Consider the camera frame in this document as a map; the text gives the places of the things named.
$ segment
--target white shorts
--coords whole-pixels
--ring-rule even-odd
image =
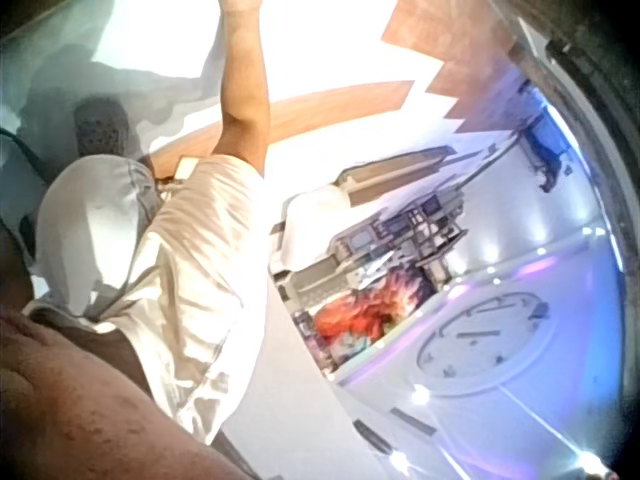
[[[149,172],[100,156],[72,164],[40,209],[36,263],[52,304],[99,332],[120,329],[158,406],[207,444],[262,342],[267,205],[250,165],[214,156],[155,214]]]

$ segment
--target person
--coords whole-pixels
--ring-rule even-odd
[[[0,309],[2,461],[21,478],[244,478],[205,445],[264,332],[270,111],[261,0],[220,5],[211,156],[164,205],[144,165],[113,155],[77,160],[42,202],[50,292]]]

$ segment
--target leg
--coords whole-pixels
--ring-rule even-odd
[[[99,316],[120,295],[160,205],[150,172],[138,162],[95,155],[62,172],[42,202],[36,231],[36,264],[51,302],[74,316]]]

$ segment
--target skin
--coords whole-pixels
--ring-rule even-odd
[[[223,131],[214,153],[236,156],[262,173],[269,100],[261,0],[220,5],[227,63]],[[122,336],[74,329],[60,330],[63,336],[45,326],[46,318],[35,323],[18,312],[29,295],[13,297],[0,306],[0,471],[9,478],[247,478],[154,404]]]

